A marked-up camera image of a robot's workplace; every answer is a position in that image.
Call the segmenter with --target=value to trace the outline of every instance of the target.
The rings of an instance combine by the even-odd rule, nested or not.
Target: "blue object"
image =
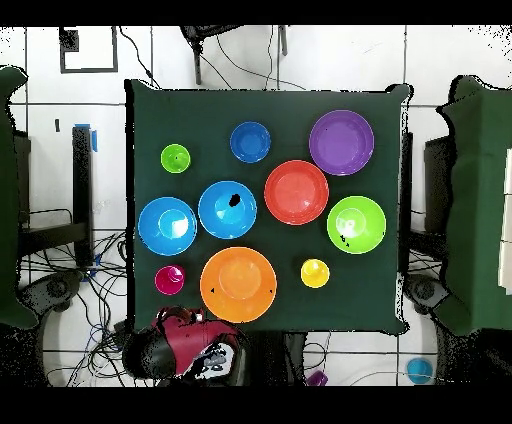
[[[175,197],[149,202],[139,215],[139,236],[146,247],[162,256],[185,251],[197,233],[196,216],[190,206]]]
[[[212,236],[234,239],[256,221],[256,200],[251,191],[235,181],[219,181],[199,199],[199,220]]]
[[[407,363],[407,374],[414,384],[428,383],[432,373],[432,364],[426,359],[414,358]]]
[[[94,150],[95,152],[98,151],[98,135],[96,133],[96,130],[94,130],[91,133],[91,147],[92,147],[92,150]]]
[[[270,149],[270,134],[258,122],[243,122],[235,128],[229,140],[231,151],[242,162],[263,159]]]

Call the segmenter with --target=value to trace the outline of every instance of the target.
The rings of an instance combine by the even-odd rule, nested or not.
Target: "dark green table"
[[[202,192],[220,180],[236,180],[254,194],[256,223],[244,236],[220,240],[199,224],[194,243],[183,253],[165,257],[150,252],[135,225],[135,328],[150,324],[158,309],[181,304],[203,305],[199,278],[208,259],[230,246],[247,246],[267,257],[277,275],[277,295],[269,310],[243,324],[245,330],[363,330],[398,334],[405,327],[395,317],[397,279],[397,196],[400,156],[400,105],[409,96],[407,85],[388,92],[262,92],[152,90],[133,80],[126,85],[127,107],[133,97],[135,220],[143,207],[161,196],[188,203],[197,214]],[[366,118],[375,136],[368,164],[346,177],[327,175],[329,202],[311,223],[290,226],[267,210],[263,188],[270,172],[290,159],[311,161],[310,131],[318,118],[333,109],[350,109]],[[241,122],[253,120],[267,127],[270,152],[257,164],[240,162],[231,153],[229,138]],[[170,174],[160,165],[162,149],[171,143],[187,147],[190,168]],[[373,251],[350,255],[338,250],[327,236],[329,210],[343,197],[364,195],[380,204],[387,218],[384,240]],[[307,288],[300,280],[305,259],[317,257],[331,271],[326,286]],[[160,294],[154,276],[165,265],[186,269],[186,282],[175,296]]]

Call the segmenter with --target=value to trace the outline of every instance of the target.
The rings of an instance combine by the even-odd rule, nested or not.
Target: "lime green bowl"
[[[329,212],[327,233],[338,249],[352,254],[367,253],[384,238],[386,217],[372,199],[345,197]]]
[[[160,155],[160,162],[166,171],[178,174],[190,165],[190,153],[181,144],[170,144]]]

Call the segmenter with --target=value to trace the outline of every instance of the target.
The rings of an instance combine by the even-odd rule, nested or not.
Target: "magenta cup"
[[[155,275],[156,288],[168,296],[178,293],[184,283],[185,270],[179,265],[164,266]]]

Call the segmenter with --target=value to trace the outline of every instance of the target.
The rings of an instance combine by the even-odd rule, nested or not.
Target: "bowl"
[[[234,239],[244,235],[256,221],[256,200],[236,181],[219,181],[199,199],[199,220],[212,236]]]
[[[168,296],[178,293],[183,284],[185,284],[185,270],[179,265],[164,266],[155,275],[157,290]]]
[[[194,241],[197,220],[185,202],[175,197],[159,197],[149,202],[139,215],[139,236],[153,253],[177,255]]]
[[[309,151],[317,166],[331,175],[351,175],[362,169],[373,153],[370,124],[351,110],[333,110],[322,116],[309,136]]]
[[[372,199],[345,197],[329,212],[327,233],[338,249],[354,254],[367,253],[384,238],[386,217]]]
[[[255,163],[267,155],[270,149],[270,134],[258,122],[243,122],[234,129],[229,145],[236,158],[242,162]]]
[[[300,278],[306,286],[317,289],[329,280],[329,267],[320,259],[308,259],[302,264]]]
[[[249,322],[274,301],[277,279],[270,262],[247,247],[230,247],[213,255],[200,279],[201,297],[218,318]]]
[[[190,153],[181,144],[170,144],[162,150],[160,162],[166,171],[178,174],[190,166]]]
[[[302,225],[322,213],[329,198],[329,186],[315,165],[291,160],[270,173],[264,197],[268,210],[279,221]]]

